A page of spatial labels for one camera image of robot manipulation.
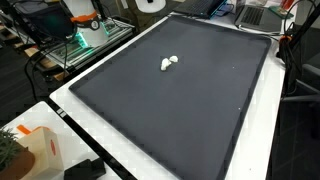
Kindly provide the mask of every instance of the small white object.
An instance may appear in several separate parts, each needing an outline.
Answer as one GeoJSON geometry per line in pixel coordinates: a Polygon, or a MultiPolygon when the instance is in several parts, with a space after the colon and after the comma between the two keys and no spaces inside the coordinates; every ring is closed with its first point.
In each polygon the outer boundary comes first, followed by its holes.
{"type": "Polygon", "coordinates": [[[171,56],[169,59],[171,62],[178,62],[178,57],[177,56],[171,56]]]}
{"type": "Polygon", "coordinates": [[[164,58],[161,62],[161,71],[167,70],[167,67],[169,67],[170,65],[171,65],[171,62],[169,61],[169,59],[164,58]]]}
{"type": "Polygon", "coordinates": [[[144,13],[155,13],[160,11],[166,6],[166,0],[154,0],[149,3],[147,0],[135,0],[138,9],[144,13]]]}
{"type": "Polygon", "coordinates": [[[128,9],[127,0],[121,0],[121,2],[122,2],[123,9],[128,9]]]}

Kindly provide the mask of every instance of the cardboard box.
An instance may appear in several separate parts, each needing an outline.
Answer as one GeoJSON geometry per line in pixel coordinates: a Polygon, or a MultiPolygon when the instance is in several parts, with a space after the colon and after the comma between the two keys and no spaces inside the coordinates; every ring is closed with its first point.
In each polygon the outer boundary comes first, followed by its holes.
{"type": "Polygon", "coordinates": [[[57,135],[39,128],[17,140],[35,156],[35,164],[23,180],[52,179],[64,170],[57,135]]]}

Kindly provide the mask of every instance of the potted plant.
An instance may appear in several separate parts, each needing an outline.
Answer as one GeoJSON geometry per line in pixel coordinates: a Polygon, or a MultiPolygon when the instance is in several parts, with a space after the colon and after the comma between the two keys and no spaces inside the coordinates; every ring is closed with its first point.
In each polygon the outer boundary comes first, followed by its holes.
{"type": "Polygon", "coordinates": [[[12,129],[0,128],[0,179],[21,179],[33,167],[34,155],[16,142],[12,129]]]}

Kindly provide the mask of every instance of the table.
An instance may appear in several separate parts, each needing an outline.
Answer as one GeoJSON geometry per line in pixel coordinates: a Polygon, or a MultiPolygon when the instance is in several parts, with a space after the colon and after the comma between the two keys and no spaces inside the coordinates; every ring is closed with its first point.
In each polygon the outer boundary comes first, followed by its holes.
{"type": "MultiPolygon", "coordinates": [[[[38,126],[46,126],[58,136],[60,152],[65,169],[68,169],[85,159],[95,160],[98,155],[77,136],[77,134],[45,103],[39,102],[10,123],[7,128],[13,128],[12,132],[17,133],[17,137],[24,135],[16,129],[18,125],[24,125],[28,129],[38,126]]],[[[105,164],[107,173],[99,179],[120,180],[121,178],[105,164]]],[[[54,180],[63,179],[64,172],[57,175],[54,180]]]]}
{"type": "MultiPolygon", "coordinates": [[[[139,34],[50,95],[50,98],[57,105],[93,136],[127,170],[141,180],[177,179],[177,177],[137,148],[108,122],[81,102],[68,88],[166,19],[162,19],[147,31],[139,34]]],[[[235,29],[232,15],[200,21],[235,29]]],[[[260,180],[266,178],[285,72],[282,61],[275,57],[277,47],[277,43],[273,41],[237,141],[226,175],[228,180],[260,180]]]]}

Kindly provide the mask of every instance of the black mat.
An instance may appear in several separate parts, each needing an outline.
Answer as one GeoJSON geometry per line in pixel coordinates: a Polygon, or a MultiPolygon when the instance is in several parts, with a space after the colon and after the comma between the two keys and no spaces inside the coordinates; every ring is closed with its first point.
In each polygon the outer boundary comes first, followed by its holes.
{"type": "Polygon", "coordinates": [[[270,44],[171,17],[70,89],[179,178],[223,179],[270,44]]]}

